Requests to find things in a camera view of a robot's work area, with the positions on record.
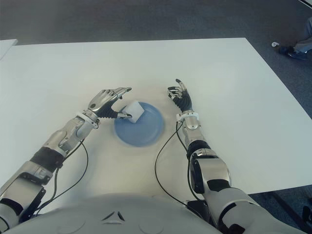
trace metal bracket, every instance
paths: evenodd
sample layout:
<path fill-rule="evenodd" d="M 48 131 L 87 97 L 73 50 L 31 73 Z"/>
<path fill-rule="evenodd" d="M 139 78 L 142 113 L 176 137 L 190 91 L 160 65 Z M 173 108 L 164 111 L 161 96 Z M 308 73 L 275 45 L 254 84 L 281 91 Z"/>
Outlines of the metal bracket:
<path fill-rule="evenodd" d="M 188 113 L 184 113 L 184 114 L 177 114 L 176 115 L 176 120 L 177 120 L 178 123 L 181 123 L 187 117 L 196 117 L 196 119 L 199 121 L 199 115 L 196 112 L 188 112 Z"/>
<path fill-rule="evenodd" d="M 98 121 L 93 121 L 92 119 L 90 119 L 89 117 L 87 117 L 86 115 L 84 115 L 83 113 L 76 113 L 76 116 L 82 118 L 83 120 L 85 120 L 86 122 L 90 123 L 94 129 L 98 128 L 99 122 Z"/>

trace person's leg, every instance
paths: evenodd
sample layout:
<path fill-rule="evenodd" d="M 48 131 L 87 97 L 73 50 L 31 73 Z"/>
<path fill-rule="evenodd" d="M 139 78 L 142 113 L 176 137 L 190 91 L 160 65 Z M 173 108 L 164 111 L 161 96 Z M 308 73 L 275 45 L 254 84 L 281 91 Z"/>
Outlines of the person's leg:
<path fill-rule="evenodd" d="M 296 44 L 294 49 L 303 53 L 312 49 L 312 17 L 308 19 L 301 35 L 301 41 Z"/>
<path fill-rule="evenodd" d="M 296 46 L 294 47 L 295 51 L 299 51 L 299 52 L 307 52 L 308 50 L 312 50 L 312 37 L 300 41 L 296 44 Z"/>

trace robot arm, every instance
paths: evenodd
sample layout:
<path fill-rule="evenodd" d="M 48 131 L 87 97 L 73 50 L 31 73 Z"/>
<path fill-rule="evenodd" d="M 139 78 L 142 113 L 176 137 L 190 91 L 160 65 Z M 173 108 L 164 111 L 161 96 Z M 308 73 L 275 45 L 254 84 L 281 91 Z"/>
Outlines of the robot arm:
<path fill-rule="evenodd" d="M 302 234 L 275 219 L 240 189 L 231 187 L 227 165 L 207 144 L 185 85 L 176 81 L 180 87 L 169 87 L 168 96 L 182 111 L 177 120 L 183 123 L 192 189 L 204 197 L 214 225 L 226 234 Z"/>
<path fill-rule="evenodd" d="M 46 185 L 57 168 L 62 167 L 69 152 L 97 129 L 99 118 L 130 118 L 129 114 L 112 110 L 112 105 L 122 99 L 131 88 L 100 91 L 90 102 L 88 109 L 53 133 L 30 161 L 0 188 L 0 233 L 29 219 L 45 194 Z"/>

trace white table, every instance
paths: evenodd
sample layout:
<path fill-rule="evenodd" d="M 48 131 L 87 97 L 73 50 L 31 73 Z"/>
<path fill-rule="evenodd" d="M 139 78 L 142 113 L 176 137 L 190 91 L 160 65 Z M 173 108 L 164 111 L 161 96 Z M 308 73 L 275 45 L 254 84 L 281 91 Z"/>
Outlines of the white table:
<path fill-rule="evenodd" d="M 0 60 L 4 57 L 4 55 L 9 51 L 9 49 L 16 45 L 18 40 L 10 39 L 10 40 L 0 40 Z"/>
<path fill-rule="evenodd" d="M 163 195 L 156 155 L 175 129 L 168 86 L 181 79 L 209 145 L 227 163 L 232 186 L 258 193 L 312 184 L 312 121 L 244 38 L 91 42 L 14 46 L 0 62 L 0 184 L 101 89 L 132 86 L 114 108 L 137 99 L 157 107 L 165 131 L 149 147 L 128 146 L 103 120 L 85 144 L 85 178 L 46 210 L 104 193 Z M 58 193 L 82 174 L 79 149 L 59 173 Z M 192 199 L 187 159 L 176 138 L 160 156 L 163 186 Z M 53 183 L 47 186 L 47 198 Z"/>

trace floor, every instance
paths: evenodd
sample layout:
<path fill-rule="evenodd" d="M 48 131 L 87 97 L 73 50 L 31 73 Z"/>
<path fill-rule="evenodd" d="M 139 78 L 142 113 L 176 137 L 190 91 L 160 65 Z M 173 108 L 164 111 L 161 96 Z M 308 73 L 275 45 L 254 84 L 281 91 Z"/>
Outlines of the floor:
<path fill-rule="evenodd" d="M 312 117 L 312 53 L 298 61 L 271 47 L 293 45 L 310 16 L 298 0 L 0 0 L 0 39 L 23 45 L 246 37 Z M 312 208 L 312 186 L 277 194 L 298 215 L 303 205 Z M 253 198 L 297 227 L 270 194 Z"/>

